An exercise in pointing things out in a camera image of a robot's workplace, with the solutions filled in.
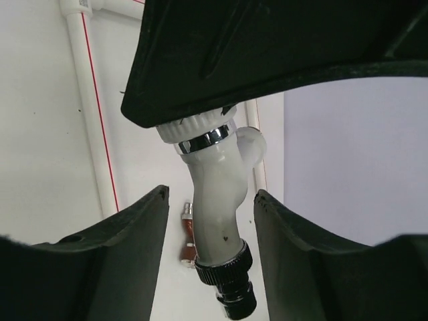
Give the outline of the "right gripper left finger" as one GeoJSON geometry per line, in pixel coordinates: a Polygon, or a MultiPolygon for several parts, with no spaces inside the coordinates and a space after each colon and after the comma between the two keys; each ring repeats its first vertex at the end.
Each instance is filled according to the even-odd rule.
{"type": "Polygon", "coordinates": [[[55,244],[1,238],[2,320],[148,320],[169,216],[160,185],[55,244]]]}

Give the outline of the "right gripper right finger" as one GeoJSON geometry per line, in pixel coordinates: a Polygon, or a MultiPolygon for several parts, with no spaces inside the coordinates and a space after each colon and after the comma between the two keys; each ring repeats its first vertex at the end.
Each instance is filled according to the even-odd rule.
{"type": "Polygon", "coordinates": [[[267,191],[254,219],[271,320],[426,320],[427,236],[375,246],[329,232],[267,191]]]}

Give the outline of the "white plastic faucet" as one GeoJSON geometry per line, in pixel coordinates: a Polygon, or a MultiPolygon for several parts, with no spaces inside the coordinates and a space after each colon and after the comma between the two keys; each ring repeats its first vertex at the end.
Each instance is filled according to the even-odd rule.
{"type": "Polygon", "coordinates": [[[230,320],[247,318],[257,306],[248,275],[253,258],[239,235],[237,209],[246,198],[250,172],[267,149],[258,129],[236,127],[236,111],[236,106],[218,108],[156,128],[188,166],[193,182],[195,268],[199,279],[215,288],[230,320]]]}

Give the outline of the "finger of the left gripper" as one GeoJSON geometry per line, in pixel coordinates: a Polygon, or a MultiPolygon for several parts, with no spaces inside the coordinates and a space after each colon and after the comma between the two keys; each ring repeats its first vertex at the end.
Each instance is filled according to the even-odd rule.
{"type": "Polygon", "coordinates": [[[426,75],[426,1],[147,1],[121,111],[152,128],[311,84],[426,75]]]}

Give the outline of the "white PVC pipe frame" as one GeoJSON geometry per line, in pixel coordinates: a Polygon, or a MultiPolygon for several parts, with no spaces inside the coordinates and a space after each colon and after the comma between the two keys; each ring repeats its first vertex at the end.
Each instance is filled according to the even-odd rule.
{"type": "Polygon", "coordinates": [[[226,88],[220,81],[209,81],[197,71],[184,75],[177,66],[155,58],[159,33],[179,27],[166,25],[165,19],[171,14],[184,22],[195,18],[190,2],[61,1],[60,9],[68,24],[103,216],[117,213],[119,207],[90,45],[94,9],[142,19],[124,99],[127,119],[145,128],[155,126],[179,154],[204,154],[215,164],[229,161],[232,173],[250,171],[262,161],[264,137],[257,128],[235,126],[235,102],[224,98],[226,88]]]}

